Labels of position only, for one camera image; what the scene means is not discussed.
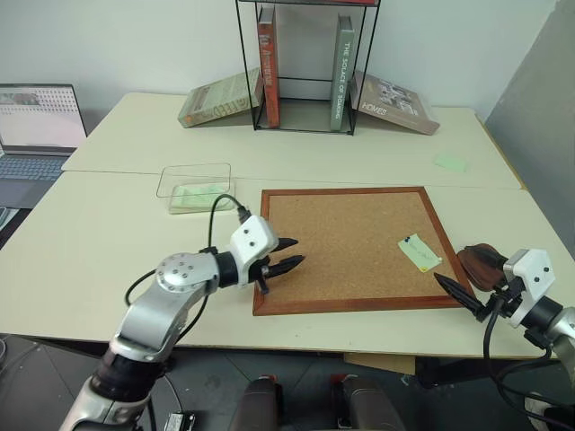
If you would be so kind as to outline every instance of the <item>cork board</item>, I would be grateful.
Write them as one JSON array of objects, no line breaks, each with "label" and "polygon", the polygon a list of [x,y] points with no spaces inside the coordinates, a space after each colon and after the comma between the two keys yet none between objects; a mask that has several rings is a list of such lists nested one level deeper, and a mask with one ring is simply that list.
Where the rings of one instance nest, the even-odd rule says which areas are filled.
[{"label": "cork board", "polygon": [[[473,290],[423,187],[263,190],[261,214],[299,244],[272,262],[305,256],[293,271],[256,286],[253,315],[458,307],[433,277]],[[422,273],[397,242],[416,233],[443,259]]]}]

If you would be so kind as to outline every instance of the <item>gray floor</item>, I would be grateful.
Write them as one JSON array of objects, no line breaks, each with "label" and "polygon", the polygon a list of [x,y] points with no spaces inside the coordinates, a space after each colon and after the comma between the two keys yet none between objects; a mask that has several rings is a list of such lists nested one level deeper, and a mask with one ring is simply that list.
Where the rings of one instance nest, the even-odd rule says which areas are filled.
[{"label": "gray floor", "polygon": [[[55,430],[96,359],[9,337],[0,368],[0,429]],[[421,388],[413,378],[317,354],[188,350],[175,354],[170,373],[185,409],[198,413],[198,430],[227,430],[247,383],[260,374],[275,374],[283,386],[286,419],[282,431],[333,426],[331,374],[359,374],[378,380],[398,409],[408,430],[532,430],[509,408],[488,380]],[[510,382],[524,389],[573,400],[565,372],[554,365],[521,374]],[[177,404],[164,380],[153,392],[158,429]],[[142,421],[149,430],[147,416]]]}]

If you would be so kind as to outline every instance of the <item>clear plastic container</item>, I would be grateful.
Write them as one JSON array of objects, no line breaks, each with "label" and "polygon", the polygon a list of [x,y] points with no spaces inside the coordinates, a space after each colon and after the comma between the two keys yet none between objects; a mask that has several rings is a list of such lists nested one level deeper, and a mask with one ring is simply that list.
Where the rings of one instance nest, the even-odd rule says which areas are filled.
[{"label": "clear plastic container", "polygon": [[[170,214],[206,212],[222,193],[234,196],[231,170],[228,163],[166,166],[155,195],[167,201]],[[222,199],[216,211],[233,207],[233,202]]]}]

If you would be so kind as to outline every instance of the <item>laptop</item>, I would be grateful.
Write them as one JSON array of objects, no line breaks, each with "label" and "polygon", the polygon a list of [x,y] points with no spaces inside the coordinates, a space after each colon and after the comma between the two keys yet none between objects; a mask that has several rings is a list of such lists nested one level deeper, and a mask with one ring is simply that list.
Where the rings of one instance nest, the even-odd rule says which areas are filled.
[{"label": "laptop", "polygon": [[72,85],[0,84],[0,207],[34,208],[85,139]]}]

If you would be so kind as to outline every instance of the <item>beige table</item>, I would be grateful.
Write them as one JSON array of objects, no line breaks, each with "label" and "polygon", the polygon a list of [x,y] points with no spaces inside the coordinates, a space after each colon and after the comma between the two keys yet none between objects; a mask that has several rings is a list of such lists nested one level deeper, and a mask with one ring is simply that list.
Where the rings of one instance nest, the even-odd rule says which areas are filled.
[{"label": "beige table", "polygon": [[[67,171],[160,173],[165,166],[230,163],[236,178],[518,189],[482,124],[467,108],[437,108],[441,128],[419,135],[360,116],[355,136],[254,132],[252,126],[184,129],[184,96],[131,93],[65,164]],[[436,166],[447,153],[465,175]]]},{"label": "beige table", "polygon": [[[110,339],[125,312],[122,296],[130,283],[163,257],[197,251],[206,243],[208,216],[169,215],[166,202],[155,197],[157,182],[152,174],[66,172],[0,251],[0,330]],[[258,211],[261,189],[331,186],[237,180],[236,196]],[[575,263],[528,192],[426,189],[456,250],[477,242],[489,242],[506,255],[522,247],[545,248],[557,275],[550,295],[575,303]],[[225,245],[236,226],[235,212],[217,214],[215,244]],[[253,317],[251,288],[227,288],[213,295],[183,344],[480,356],[482,331],[463,309]],[[494,332],[492,352],[537,354],[520,332],[503,323]]]}]

